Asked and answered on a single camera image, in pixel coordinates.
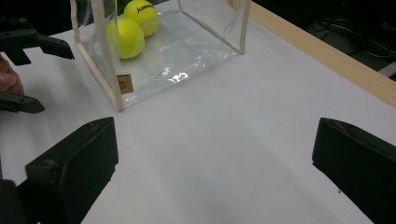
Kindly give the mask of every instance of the small label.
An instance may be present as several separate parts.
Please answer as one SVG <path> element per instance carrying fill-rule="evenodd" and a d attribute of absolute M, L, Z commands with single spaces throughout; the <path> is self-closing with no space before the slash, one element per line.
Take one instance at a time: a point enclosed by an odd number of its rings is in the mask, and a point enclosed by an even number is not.
<path fill-rule="evenodd" d="M 120 75 L 117 76 L 117 79 L 119 80 L 121 94 L 134 91 L 134 85 L 132 84 L 131 75 Z"/>

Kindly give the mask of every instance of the yellow tennis ball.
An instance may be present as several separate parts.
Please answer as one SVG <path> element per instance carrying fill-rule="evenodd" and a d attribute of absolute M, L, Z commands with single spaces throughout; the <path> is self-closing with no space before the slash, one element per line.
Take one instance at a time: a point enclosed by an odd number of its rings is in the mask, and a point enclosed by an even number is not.
<path fill-rule="evenodd" d="M 145 47 L 145 37 L 140 26 L 131 20 L 119 18 L 116 23 L 112 21 L 107 26 L 108 39 L 111 43 L 119 41 L 120 58 L 129 59 L 136 57 Z"/>
<path fill-rule="evenodd" d="M 148 1 L 133 0 L 124 9 L 124 18 L 135 21 L 142 27 L 145 37 L 153 35 L 158 28 L 160 18 L 157 9 Z"/>

